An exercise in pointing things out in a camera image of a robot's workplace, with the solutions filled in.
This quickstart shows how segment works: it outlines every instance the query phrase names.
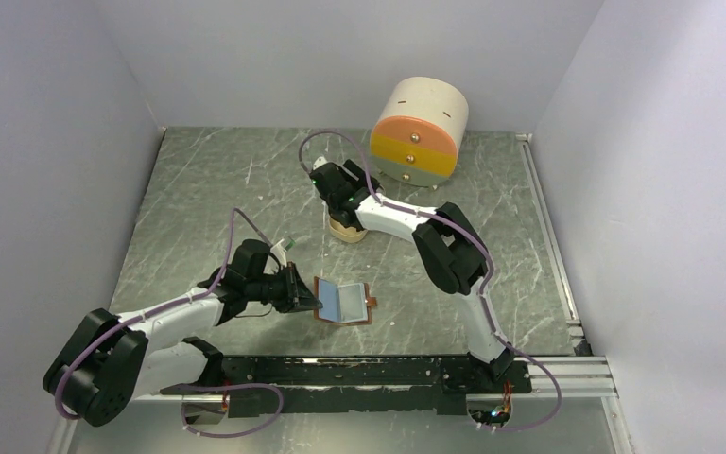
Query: scratched metal surface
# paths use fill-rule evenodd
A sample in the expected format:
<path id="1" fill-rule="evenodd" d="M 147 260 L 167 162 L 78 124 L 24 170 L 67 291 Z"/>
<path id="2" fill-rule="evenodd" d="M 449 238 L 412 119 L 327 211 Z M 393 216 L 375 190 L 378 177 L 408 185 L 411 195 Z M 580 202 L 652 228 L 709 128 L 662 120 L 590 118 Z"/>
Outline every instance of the scratched metal surface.
<path id="1" fill-rule="evenodd" d="M 526 424 L 549 411 L 554 399 L 515 401 L 513 424 Z M 217 433 L 252 428 L 268 419 L 224 419 L 199 426 Z M 232 440 L 198 438 L 181 430 L 180 406 L 134 403 L 102 428 L 79 424 L 69 453 L 163 454 L 194 452 L 259 454 L 435 454 L 505 452 L 611 454 L 614 446 L 599 398 L 564 399 L 556 418 L 518 433 L 476 430 L 467 416 L 431 411 L 286 414 L 263 431 Z"/>
<path id="2" fill-rule="evenodd" d="M 198 334 L 226 354 L 352 355 L 465 352 L 456 300 L 435 289 L 411 244 L 369 233 L 350 245 L 327 231 L 325 212 L 297 163 L 309 130 L 171 128 L 154 167 L 111 310 L 179 296 L 218 266 L 230 208 L 246 211 L 269 237 L 292 236 L 288 254 L 306 282 L 368 282 L 373 324 L 337 327 L 312 313 L 233 320 Z M 351 131 L 368 149 L 369 131 Z M 359 159 L 336 137 L 307 156 Z M 491 289 L 499 322 L 520 348 L 570 354 L 562 303 L 520 150 L 512 134 L 468 132 L 458 168 L 437 191 L 381 178 L 387 194 L 421 206 L 458 204 L 494 254 Z M 235 240 L 254 237 L 243 222 Z M 250 305 L 247 313 L 266 309 Z"/>

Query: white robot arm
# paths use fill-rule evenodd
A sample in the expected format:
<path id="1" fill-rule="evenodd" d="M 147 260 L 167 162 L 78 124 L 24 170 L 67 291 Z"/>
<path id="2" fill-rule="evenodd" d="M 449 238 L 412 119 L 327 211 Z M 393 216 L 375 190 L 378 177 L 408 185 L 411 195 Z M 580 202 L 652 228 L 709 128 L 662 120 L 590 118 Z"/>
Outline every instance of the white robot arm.
<path id="1" fill-rule="evenodd" d="M 486 381 L 496 382 L 512 364 L 513 353 L 495 337 L 503 335 L 488 294 L 476 291 L 485 277 L 486 259 L 471 241 L 479 241 L 474 228 L 453 203 L 428 208 L 382 195 L 376 200 L 366 190 L 362 173 L 351 161 L 343 167 L 319 162 L 310 176 L 330 216 L 342 226 L 382 232 L 416 245 L 433 284 L 458 300 L 470 361 Z M 454 222 L 468 238 L 443 222 L 418 216 L 419 212 Z M 272 304 L 284 313 L 321 308 L 296 266 L 285 261 L 280 244 L 271 247 L 259 240 L 245 240 L 220 284 L 211 294 L 194 299 L 210 287 L 218 272 L 183 295 L 190 302 L 156 315 L 146 314 L 168 302 L 117 315 L 104 309 L 91 312 L 46 372 L 43 387 L 54 394 L 69 366 L 96 339 L 121 322 L 141 316 L 140 322 L 115 332 L 99 345 L 62 390 L 65 406 L 92 426 L 101 426 L 140 395 L 183 383 L 220 384 L 223 355 L 206 341 L 188 336 L 227 322 L 243 312 L 248 302 Z"/>

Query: wire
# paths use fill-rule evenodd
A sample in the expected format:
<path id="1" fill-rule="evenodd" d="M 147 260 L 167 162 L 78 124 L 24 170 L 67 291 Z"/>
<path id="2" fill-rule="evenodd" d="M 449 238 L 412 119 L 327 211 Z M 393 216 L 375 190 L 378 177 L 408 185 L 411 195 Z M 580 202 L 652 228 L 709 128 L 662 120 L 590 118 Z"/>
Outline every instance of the wire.
<path id="1" fill-rule="evenodd" d="M 510 401 L 513 398 L 513 385 L 510 381 L 505 380 L 502 386 L 502 408 L 506 413 L 510 413 Z"/>
<path id="2" fill-rule="evenodd" d="M 266 317 L 268 314 L 271 313 L 271 310 L 274 309 L 274 306 L 269 306 L 268 311 L 265 314 L 250 314 L 250 315 L 236 315 L 236 319 L 248 319 L 252 317 Z"/>
<path id="3" fill-rule="evenodd" d="M 232 383 L 230 383 L 230 380 L 224 380 L 224 386 L 230 386 Z M 226 411 L 230 410 L 230 392 L 225 391 L 221 393 L 221 409 Z"/>
<path id="4" fill-rule="evenodd" d="M 268 256 L 274 259 L 274 262 L 277 264 L 277 269 L 281 271 L 283 268 L 283 264 L 280 263 L 280 259 L 277 258 L 277 255 L 272 252 L 269 252 Z"/>
<path id="5" fill-rule="evenodd" d="M 205 405 L 191 404 L 191 403 L 187 403 L 185 405 L 190 406 L 190 407 L 193 407 L 194 409 L 199 409 L 199 410 L 202 410 L 202 411 L 207 411 L 208 413 L 212 413 L 212 414 L 226 414 L 227 413 L 226 410 L 215 410 L 215 409 L 211 409 L 210 407 L 207 407 Z"/>
<path id="6" fill-rule="evenodd" d="M 480 299 L 480 303 L 483 308 L 483 313 L 486 316 L 486 320 L 488 321 L 489 328 L 492 330 L 493 336 L 499 341 L 499 343 L 501 343 L 505 348 L 510 350 L 514 355 L 518 355 L 518 356 L 526 359 L 531 364 L 533 364 L 534 366 L 536 366 L 539 369 L 541 369 L 542 371 L 544 371 L 544 373 L 547 376 L 549 376 L 549 379 L 552 381 L 552 385 L 555 387 L 555 393 L 556 393 L 555 407 L 547 415 L 545 415 L 538 421 L 535 421 L 530 424 L 525 424 L 523 426 L 515 427 L 515 428 L 498 428 L 497 431 L 518 432 L 518 431 L 522 431 L 522 430 L 536 428 L 536 427 L 546 423 L 550 419 L 554 418 L 555 415 L 558 414 L 558 411 L 560 411 L 561 404 L 563 402 L 563 396 L 561 393 L 561 385 L 558 383 L 558 380 L 555 379 L 555 376 L 552 375 L 552 373 L 549 372 L 549 369 L 547 369 L 541 362 L 539 362 L 535 358 L 531 357 L 527 353 L 514 347 L 513 345 L 510 344 L 510 342 L 502 339 L 502 337 L 497 333 L 496 321 L 495 321 L 495 317 L 493 315 L 493 307 L 491 306 L 491 304 L 488 302 L 488 300 L 485 297 L 485 292 L 486 292 L 487 286 L 488 286 L 489 282 L 491 282 L 491 279 L 493 278 L 493 275 L 494 275 L 495 266 L 493 263 L 493 257 L 488 252 L 488 249 L 485 247 L 485 245 L 479 240 L 479 238 L 470 234 L 465 229 L 463 229 L 462 227 L 457 225 L 455 222 L 453 222 L 447 218 L 442 218 L 441 216 L 438 216 L 434 213 L 426 213 L 421 210 L 414 211 L 414 210 L 411 210 L 410 208 L 405 208 L 404 206 L 400 206 L 395 203 L 391 203 L 389 201 L 381 200 L 379 198 L 379 196 L 377 196 L 376 191 L 374 191 L 374 187 L 372 185 L 372 175 L 369 172 L 369 161 L 368 161 L 368 159 L 366 159 L 366 154 L 363 152 L 363 148 L 360 147 L 360 145 L 357 144 L 357 142 L 352 137 L 350 137 L 348 134 L 346 134 L 343 131 L 337 131 L 337 130 L 314 131 L 314 132 L 311 132 L 310 134 L 308 134 L 307 137 L 305 137 L 304 140 L 302 140 L 302 143 L 299 145 L 299 164 L 300 164 L 300 166 L 302 166 L 302 169 L 304 170 L 305 173 L 308 174 L 308 176 L 310 175 L 310 169 L 304 163 L 304 160 L 303 160 L 304 146 L 313 137 L 316 137 L 317 135 L 323 135 L 323 134 L 338 135 L 338 136 L 342 137 L 343 139 L 345 139 L 350 144 L 352 144 L 354 149 L 357 150 L 357 153 L 360 155 L 360 160 L 363 162 L 363 171 L 366 175 L 366 186 L 369 188 L 369 194 L 381 206 L 386 206 L 387 208 L 391 208 L 391 209 L 394 209 L 394 210 L 402 212 L 402 213 L 408 213 L 410 215 L 416 215 L 416 216 L 421 216 L 424 218 L 431 218 L 433 220 L 436 220 L 436 221 L 446 225 L 447 227 L 452 228 L 459 234 L 463 235 L 463 237 L 465 237 L 469 242 L 474 244 L 475 247 L 477 248 L 477 250 L 483 255 L 483 257 L 485 257 L 486 264 L 487 264 L 487 271 L 486 271 L 486 275 L 485 275 L 485 278 L 483 279 L 482 284 L 480 284 L 480 287 L 477 290 L 477 296 Z"/>
<path id="7" fill-rule="evenodd" d="M 250 226 L 251 228 L 260 236 L 263 241 L 265 241 L 269 246 L 271 246 L 271 241 L 263 234 L 263 232 L 260 231 L 260 229 L 257 228 L 256 225 L 254 225 L 254 222 L 251 221 L 251 219 L 244 213 L 240 208 L 234 207 L 232 209 L 232 212 L 230 214 L 230 223 L 229 223 L 229 239 L 227 240 L 227 251 L 224 253 L 224 260 L 221 262 L 221 268 L 220 271 L 216 274 L 216 278 L 213 280 L 213 283 L 210 284 L 210 287 L 208 287 L 205 291 L 202 293 L 199 293 L 197 295 L 191 296 L 189 293 L 185 294 L 184 296 L 177 298 L 175 300 L 172 300 L 168 303 L 165 303 L 163 305 L 159 305 L 157 307 L 154 307 L 148 311 L 144 311 L 141 315 L 137 315 L 135 317 L 132 317 L 130 319 L 124 320 L 123 322 L 117 324 L 116 326 L 110 328 L 99 336 L 96 340 L 93 341 L 90 345 L 87 346 L 84 350 L 82 350 L 82 353 L 79 354 L 79 356 L 74 359 L 73 362 L 71 362 L 71 365 L 68 366 L 68 368 L 65 370 L 65 372 L 62 374 L 62 377 L 60 378 L 60 382 L 57 384 L 57 389 L 54 391 L 54 406 L 57 409 L 57 413 L 60 414 L 65 419 L 79 419 L 79 415 L 75 413 L 71 413 L 68 410 L 65 409 L 64 404 L 62 403 L 62 394 L 65 390 L 65 385 L 68 384 L 68 380 L 71 379 L 71 375 L 78 369 L 78 367 L 82 364 L 82 362 L 90 356 L 96 348 L 99 347 L 102 343 L 104 343 L 107 339 L 109 339 L 113 334 L 117 333 L 118 331 L 123 330 L 124 328 L 128 326 L 132 326 L 135 323 L 138 323 L 142 321 L 145 318 L 153 317 L 157 314 L 166 312 L 167 310 L 170 310 L 174 307 L 181 306 L 185 303 L 192 303 L 194 301 L 200 300 L 210 293 L 212 293 L 216 287 L 218 287 L 218 283 L 220 282 L 221 278 L 224 276 L 224 272 L 227 270 L 227 265 L 230 261 L 230 254 L 233 250 L 233 233 L 234 233 L 234 222 L 235 222 L 235 214 L 239 214 Z"/>
<path id="8" fill-rule="evenodd" d="M 199 436 L 199 437 L 206 437 L 206 438 L 239 438 L 244 437 L 246 435 L 252 435 L 254 432 L 259 432 L 260 430 L 263 430 L 264 428 L 267 428 L 270 426 L 283 412 L 283 406 L 285 405 L 285 398 L 283 397 L 283 392 L 280 391 L 279 388 L 273 385 L 269 385 L 267 383 L 245 383 L 242 385 L 228 385 L 228 386 L 194 386 L 194 385 L 180 385 L 177 388 L 181 390 L 187 390 L 187 391 L 201 391 L 201 392 L 217 392 L 217 391 L 224 391 L 224 392 L 230 392 L 230 391 L 238 391 L 238 390 L 252 390 L 252 389 L 261 389 L 261 390 L 269 390 L 277 394 L 277 399 L 279 400 L 279 404 L 277 405 L 277 410 L 274 412 L 274 414 L 271 415 L 270 418 L 266 420 L 263 424 L 260 426 L 257 426 L 256 428 L 250 428 L 249 430 L 244 430 L 242 432 L 236 432 L 236 433 L 211 433 L 211 432 L 205 432 L 202 430 L 195 429 L 191 427 L 191 425 L 188 424 L 187 419 L 185 417 L 185 408 L 182 406 L 181 410 L 181 416 L 182 416 L 182 428 L 184 430 L 187 430 L 188 432 Z"/>

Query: metal frame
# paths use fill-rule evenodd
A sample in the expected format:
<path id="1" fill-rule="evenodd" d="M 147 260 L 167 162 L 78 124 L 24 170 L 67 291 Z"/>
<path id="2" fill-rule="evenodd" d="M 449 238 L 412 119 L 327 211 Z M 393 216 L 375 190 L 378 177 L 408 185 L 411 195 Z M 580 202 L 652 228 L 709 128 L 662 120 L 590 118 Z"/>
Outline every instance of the metal frame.
<path id="1" fill-rule="evenodd" d="M 563 312 L 569 319 L 577 320 L 579 318 L 578 310 L 575 307 L 575 300 L 572 298 L 572 290 L 569 287 L 569 278 L 566 276 L 566 269 L 563 266 L 561 248 L 558 246 L 558 239 L 555 237 L 555 232 L 552 229 L 552 221 L 549 217 L 549 211 L 546 208 L 544 191 L 542 191 L 541 182 L 539 181 L 536 166 L 533 162 L 533 155 L 530 152 L 530 143 L 520 140 L 519 148 L 521 149 L 522 161 L 525 163 L 527 179 L 530 181 L 530 192 L 533 194 L 536 212 L 538 213 L 539 222 L 542 225 L 546 253 L 549 255 L 549 262 L 552 264 L 552 273 L 555 276 L 558 294 L 561 297 Z"/>
<path id="2" fill-rule="evenodd" d="M 555 375 L 561 385 L 564 399 L 599 398 L 604 409 L 606 424 L 616 454 L 632 454 L 631 438 L 622 415 L 614 379 L 605 357 L 537 357 Z M 530 379 L 535 388 L 530 394 L 515 394 L 513 399 L 550 399 L 555 398 L 552 381 L 539 367 L 529 364 Z M 467 401 L 490 402 L 502 399 L 501 394 L 469 394 Z M 145 395 L 135 399 L 138 403 L 185 403 L 220 404 L 220 395 Z M 48 454 L 72 454 L 69 452 L 76 421 L 60 419 L 52 439 Z"/>

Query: purple cable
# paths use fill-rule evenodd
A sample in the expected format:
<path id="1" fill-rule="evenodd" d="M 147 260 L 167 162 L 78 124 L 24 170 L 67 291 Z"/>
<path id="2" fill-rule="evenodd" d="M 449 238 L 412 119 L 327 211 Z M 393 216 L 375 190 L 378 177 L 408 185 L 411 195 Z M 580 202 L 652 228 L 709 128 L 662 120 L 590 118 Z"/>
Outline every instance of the purple cable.
<path id="1" fill-rule="evenodd" d="M 563 396 L 561 393 L 561 385 L 558 383 L 558 380 L 555 379 L 555 376 L 552 375 L 552 373 L 549 371 L 549 369 L 547 369 L 541 362 L 539 362 L 535 358 L 531 357 L 527 353 L 514 347 L 513 345 L 510 345 L 509 342 L 502 339 L 502 337 L 500 337 L 498 334 L 496 334 L 496 321 L 493 319 L 492 308 L 484 296 L 488 283 L 491 281 L 493 274 L 494 274 L 493 258 L 491 257 L 491 254 L 488 252 L 488 249 L 486 249 L 485 245 L 483 245 L 483 243 L 480 242 L 475 236 L 473 236 L 472 234 L 467 232 L 465 229 L 463 229 L 462 227 L 457 225 L 455 222 L 453 222 L 447 218 L 442 218 L 438 215 L 435 215 L 432 213 L 425 213 L 423 211 L 418 211 L 418 210 L 413 211 L 409 208 L 405 208 L 403 206 L 399 206 L 394 203 L 390 203 L 388 201 L 380 200 L 380 198 L 377 196 L 376 191 L 374 191 L 374 187 L 372 185 L 372 175 L 369 172 L 369 160 L 366 159 L 366 154 L 363 152 L 363 148 L 360 147 L 360 145 L 345 132 L 337 131 L 337 130 L 319 130 L 319 131 L 311 132 L 310 134 L 307 135 L 307 137 L 304 138 L 304 140 L 302 140 L 302 143 L 299 145 L 299 164 L 300 164 L 300 166 L 302 166 L 302 169 L 304 169 L 304 171 L 306 173 L 309 174 L 310 170 L 309 170 L 309 167 L 305 165 L 304 160 L 303 160 L 304 145 L 311 138 L 316 137 L 317 135 L 322 135 L 322 134 L 334 134 L 334 135 L 343 137 L 344 139 L 346 139 L 347 142 L 349 142 L 350 144 L 353 145 L 354 149 L 357 150 L 358 154 L 360 154 L 360 160 L 363 161 L 363 171 L 366 174 L 366 186 L 369 188 L 369 194 L 372 195 L 372 198 L 374 198 L 374 200 L 377 203 L 379 203 L 382 206 L 387 206 L 388 208 L 394 209 L 394 210 L 402 212 L 402 213 L 407 213 L 407 214 L 416 215 L 416 216 L 422 216 L 424 218 L 430 218 L 430 219 L 436 220 L 436 221 L 446 225 L 447 227 L 454 229 L 456 232 L 463 235 L 463 237 L 465 237 L 467 240 L 472 242 L 472 244 L 474 244 L 475 247 L 477 247 L 477 250 L 486 258 L 486 263 L 488 264 L 488 270 L 486 271 L 486 275 L 485 275 L 485 278 L 483 279 L 482 284 L 480 284 L 480 288 L 477 290 L 477 296 L 480 299 L 480 303 L 482 304 L 482 307 L 483 307 L 483 312 L 486 315 L 486 320 L 489 323 L 489 328 L 492 330 L 493 336 L 505 348 L 512 351 L 513 354 L 526 359 L 531 364 L 537 366 L 539 369 L 544 371 L 544 373 L 547 376 L 549 376 L 549 379 L 552 381 L 552 385 L 555 387 L 555 393 L 556 393 L 556 397 L 557 397 L 556 402 L 555 402 L 555 407 L 546 416 L 539 419 L 538 421 L 535 421 L 531 424 L 519 426 L 516 428 L 498 428 L 496 431 L 518 432 L 518 431 L 527 430 L 530 428 L 536 428 L 536 427 L 546 423 L 550 419 L 554 418 L 555 415 L 558 414 L 558 411 L 561 409 L 561 405 L 562 405 L 562 401 L 563 401 Z"/>
<path id="2" fill-rule="evenodd" d="M 201 391 L 201 392 L 228 392 L 228 391 L 238 391 L 238 390 L 251 390 L 251 389 L 263 389 L 263 390 L 269 390 L 273 391 L 275 394 L 277 394 L 277 398 L 279 399 L 279 405 L 277 406 L 277 410 L 274 412 L 274 414 L 271 415 L 270 418 L 267 419 L 267 421 L 260 426 L 257 426 L 256 428 L 250 428 L 249 430 L 244 430 L 242 432 L 236 432 L 236 433 L 211 433 L 211 432 L 203 432 L 201 430 L 197 430 L 193 427 L 191 427 L 187 423 L 187 419 L 185 418 L 185 407 L 182 406 L 181 415 L 182 415 L 182 428 L 187 430 L 188 432 L 197 435 L 199 437 L 206 437 L 206 438 L 239 438 L 239 437 L 245 437 L 246 435 L 252 435 L 254 432 L 259 432 L 260 430 L 263 430 L 264 428 L 267 428 L 270 426 L 277 417 L 280 416 L 280 414 L 283 412 L 283 406 L 285 404 L 285 398 L 283 397 L 283 392 L 280 391 L 279 388 L 273 385 L 269 385 L 267 383 L 246 383 L 243 385 L 227 385 L 227 386 L 193 386 L 193 385 L 180 385 L 177 388 L 181 390 L 187 390 L 187 391 Z"/>
<path id="3" fill-rule="evenodd" d="M 229 232 L 229 239 L 227 241 L 227 252 L 224 253 L 224 260 L 221 262 L 221 269 L 216 275 L 216 279 L 213 280 L 213 283 L 210 284 L 210 287 L 207 288 L 203 293 L 200 293 L 193 298 L 188 297 L 181 297 L 176 300 L 172 300 L 164 305 L 155 307 L 148 312 L 146 312 L 146 317 L 153 317 L 159 313 L 165 312 L 173 307 L 183 305 L 185 303 L 191 303 L 197 300 L 200 300 L 201 298 L 204 298 L 205 296 L 209 295 L 213 292 L 213 290 L 216 289 L 218 286 L 218 282 L 221 280 L 221 278 L 224 276 L 224 272 L 227 270 L 227 264 L 230 261 L 230 253 L 232 253 L 233 250 L 233 232 L 234 232 L 234 222 L 235 222 L 235 213 L 239 214 L 243 219 L 246 220 L 246 222 L 249 223 L 251 228 L 257 232 L 257 234 L 265 241 L 269 246 L 271 245 L 271 241 L 263 235 L 263 232 L 260 231 L 260 229 L 257 228 L 256 225 L 254 225 L 254 222 L 251 221 L 251 219 L 246 216 L 246 213 L 241 211 L 239 208 L 233 208 L 232 213 L 230 214 L 230 232 Z M 65 370 L 65 373 L 62 374 L 62 377 L 60 378 L 60 382 L 57 384 L 57 389 L 54 391 L 54 406 L 57 408 L 57 413 L 60 414 L 65 419 L 79 419 L 79 415 L 75 413 L 70 413 L 68 410 L 65 409 L 64 405 L 62 404 L 62 392 L 65 389 L 65 385 L 68 384 L 68 380 L 71 378 L 71 375 L 78 369 L 78 367 L 82 364 L 82 362 L 90 356 L 96 348 L 98 348 L 99 345 L 104 343 L 107 339 L 109 339 L 113 334 L 117 333 L 118 331 L 126 328 L 127 326 L 131 326 L 135 323 L 138 323 L 144 319 L 143 315 L 138 315 L 135 317 L 132 317 L 128 320 L 124 320 L 123 322 L 117 324 L 116 326 L 112 327 L 111 329 L 107 330 L 106 333 L 102 334 L 98 339 L 94 340 L 93 343 L 88 345 L 87 348 L 85 348 L 82 353 L 79 354 L 79 356 L 74 359 L 74 362 L 71 363 L 70 366 L 68 366 L 68 369 Z"/>

